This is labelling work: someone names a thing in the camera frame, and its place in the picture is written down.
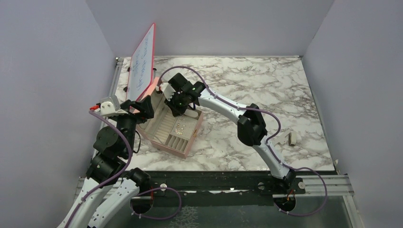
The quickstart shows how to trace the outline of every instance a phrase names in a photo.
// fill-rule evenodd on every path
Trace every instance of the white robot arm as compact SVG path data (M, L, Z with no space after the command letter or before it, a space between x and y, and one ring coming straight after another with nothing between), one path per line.
M270 168L271 175L282 180L285 188L290 186L296 174L293 170L282 165L284 163L283 157L274 151L271 141L267 140L266 124L261 112L256 111L259 109L257 105L239 104L217 94L210 88L206 88L202 82L191 84L180 73L168 82L158 85L156 90L164 93L167 98L165 103L170 107L174 116L184 114L188 109L188 104L195 103L210 108L232 120L237 125L239 140L258 152ZM255 111L245 110L245 108L251 108ZM266 142L270 144L273 153L267 147Z
M139 112L129 112L131 107ZM116 127L107 121L108 126L98 132L93 146L98 152L91 160L78 198L58 228L103 228L124 204L139 193L140 186L150 179L147 173L135 168L123 179L118 190L102 202L127 167L119 157L128 159L129 154L133 153L128 151L129 147L123 138L133 148L136 125L153 118L154 110L150 96L140 102L127 100L122 104L119 104L116 96L112 96L91 108L97 109L100 110L100 116L115 120Z

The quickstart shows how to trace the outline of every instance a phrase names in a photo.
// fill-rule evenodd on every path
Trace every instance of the purple cable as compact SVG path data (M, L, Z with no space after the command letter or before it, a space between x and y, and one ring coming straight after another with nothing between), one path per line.
M291 216L304 217L304 216L310 216L310 215L313 215L313 214L319 212L319 211L325 206L325 204L326 204L326 202L327 202L327 187L326 187L325 180L323 180L323 178L319 175L319 173L316 172L316 171L314 171L314 170L311 169L311 168L308 168L308 167L302 167L302 168L295 169L295 168L293 168L293 167L291 167L291 166L289 166L289 165L286 165L286 164L282 163L281 160L280 160L280 159L277 157L277 155L274 153L274 151L272 150L272 148L269 146L269 144L268 144L269 140L272 139L272 138L274 138L276 135L278 135L278 133L280 133L280 130L281 130L281 122L280 122L280 120L279 120L273 113L268 112L268 111L265 111L265 110L261 110L261 109L256 109L256 108L242 108L242 107L239 107L239 108L238 108L236 105L233 105L233 104L231 104L230 102L228 102L228 101L222 99L221 97L215 95L214 92L212 92L212 91L209 89L209 86L206 84L206 81L205 81L205 80L203 79L203 77L199 74L199 72L197 72L196 70L194 70L194 69L192 69L192 68L190 68L190 67L188 67L188 66L173 66L173 67L171 67L171 68L165 70L165 71L161 74L161 76L160 76L158 85L161 84L161 82L162 82L162 77L163 77L168 71L170 71L170 70L172 70L172 69L175 69L175 68L188 69L188 70L192 71L193 73L195 73L195 74L200 78L200 80L203 82L203 84L206 86L207 91L209 91L209 93L210 93L211 95L213 95L216 99L222 101L223 103L225 103L225 104L227 104L227 105L229 105L229 106L231 106L231 107L233 107L233 108L237 108L238 110L257 111L257 112L265 113L265 114L268 114L268 115L272 116L272 117L277 121L277 123L278 123L278 129L277 129L277 131L276 131L273 135L271 135L270 137L267 138L267 140L266 140L266 146L268 147L268 149L270 150L270 152L271 152L271 154L274 156L274 158L275 158L279 163L281 163L284 167L287 167L287 168L289 168L289 169L291 169L291 170L295 170L295 171L309 170L309 171L313 172L315 175L317 175L317 176L320 178L320 180L321 180L322 183L323 183L323 186L325 187L325 199L323 200L323 203L322 203L322 205L320 205L319 208L317 208L316 210L314 210L314 211L312 211L312 212L310 212L310 213L307 213L307 214L294 214L294 213L289 213L289 212L287 212L287 211L281 210L280 208L279 208L279 211L281 211L282 213L291 215Z
M112 128L112 130L114 130L122 139L123 142L125 143L126 147L127 147L127 151L129 151L129 158L127 159L127 163L126 165L114 176L112 176L111 178L107 179L106 181L98 184L97 186L95 186L93 189L91 189L89 192L87 192L87 194L85 194L82 198L81 201L84 202L89 195L91 195L95 190L105 186L108 182L110 182L111 180L114 180L115 178L118 178L125 170L126 168L129 166L130 161L132 160L132 148L130 147L130 143L129 141L126 139L126 137L120 132L119 129L117 129L115 126L113 126L113 124L111 124L109 121L107 121L106 119L104 119L102 116L96 114L94 111L88 111L88 113L90 113L91 115L95 116L96 118L98 118L99 120L101 120L102 122L106 123L106 125L108 125L109 127ZM67 223L65 225L65 228L68 228L68 226L71 223L71 220L73 220L73 217L75 216L75 214L77 213L78 209L80 208L82 203L78 203L76 208L73 210L73 212L71 213L70 217L67 220Z
M173 189L173 188L168 188L168 187L159 187L159 188L155 188L155 189L150 189L150 190L144 191L144 192L142 192L142 193L140 193L140 194L138 194L138 195L136 195L136 196L141 196L141 195L144 195L144 194L149 193L149 192L151 192L151 191L161 190L161 189L171 190L171 191L175 192L176 195L178 195L178 198L179 198L179 206L178 206L178 209L176 210L175 213L171 214L170 216L162 217L162 218L152 217L152 216L147 216L147 215L143 215L143 214L137 214L137 213L133 210L133 207L130 205L130 208L132 209L133 214L139 216L140 218L143 217L143 218L154 219L154 220L167 220L167 219L171 219L171 218L175 217L175 216L179 213L179 211L181 211L181 208L182 208L182 198L181 198L181 195L179 194L179 192L178 192L177 190L175 190L175 189Z

